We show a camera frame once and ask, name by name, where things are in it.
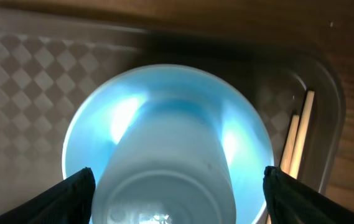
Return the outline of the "light blue bowl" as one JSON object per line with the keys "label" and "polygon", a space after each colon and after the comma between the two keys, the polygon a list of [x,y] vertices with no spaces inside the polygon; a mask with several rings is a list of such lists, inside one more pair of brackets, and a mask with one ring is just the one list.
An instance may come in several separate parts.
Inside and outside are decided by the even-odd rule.
{"label": "light blue bowl", "polygon": [[183,111],[217,133],[236,207],[234,223],[256,223],[265,209],[263,172],[274,163],[269,135],[252,104],[224,79],[182,65],[147,65],[111,78],[79,107],[65,135],[62,174],[91,168],[95,191],[117,144],[144,114]]}

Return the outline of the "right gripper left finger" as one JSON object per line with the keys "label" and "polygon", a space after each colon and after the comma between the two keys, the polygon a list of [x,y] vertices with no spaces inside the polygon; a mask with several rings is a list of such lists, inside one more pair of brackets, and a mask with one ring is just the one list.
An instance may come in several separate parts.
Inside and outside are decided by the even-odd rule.
{"label": "right gripper left finger", "polygon": [[89,224],[95,178],[85,167],[28,202],[0,215],[0,224]]}

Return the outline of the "light blue cup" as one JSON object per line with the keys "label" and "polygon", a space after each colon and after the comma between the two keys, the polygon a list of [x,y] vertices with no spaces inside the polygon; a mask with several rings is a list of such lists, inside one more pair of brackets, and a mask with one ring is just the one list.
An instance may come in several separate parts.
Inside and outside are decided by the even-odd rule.
{"label": "light blue cup", "polygon": [[231,180],[209,120],[144,114],[127,129],[96,188],[94,223],[234,223]]}

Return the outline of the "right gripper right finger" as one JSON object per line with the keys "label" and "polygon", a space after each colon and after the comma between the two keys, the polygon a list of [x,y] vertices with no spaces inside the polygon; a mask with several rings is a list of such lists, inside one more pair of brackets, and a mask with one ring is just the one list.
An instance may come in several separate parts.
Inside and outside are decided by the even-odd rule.
{"label": "right gripper right finger", "polygon": [[283,172],[264,170],[263,191],[272,224],[354,223],[354,213]]}

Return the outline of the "wooden chopstick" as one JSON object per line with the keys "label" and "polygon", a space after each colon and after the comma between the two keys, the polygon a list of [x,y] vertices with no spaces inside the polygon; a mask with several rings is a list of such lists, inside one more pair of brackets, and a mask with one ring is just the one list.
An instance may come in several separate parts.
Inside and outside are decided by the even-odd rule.
{"label": "wooden chopstick", "polygon": [[312,111],[312,105],[314,102],[314,91],[308,91],[305,101],[304,107],[302,109],[302,113],[299,120],[299,126],[296,134],[296,140],[294,143],[294,150],[292,152],[292,160],[289,169],[289,175],[293,178],[297,178],[299,169],[300,169],[300,162],[302,159],[302,154],[304,150],[305,138],[307,135],[310,115]]}
{"label": "wooden chopstick", "polygon": [[299,115],[294,114],[291,119],[291,123],[289,126],[289,132],[287,135],[286,143],[284,146],[284,151],[281,158],[280,168],[283,172],[289,174],[292,153],[294,150],[294,144],[296,140],[297,129],[299,125]]}

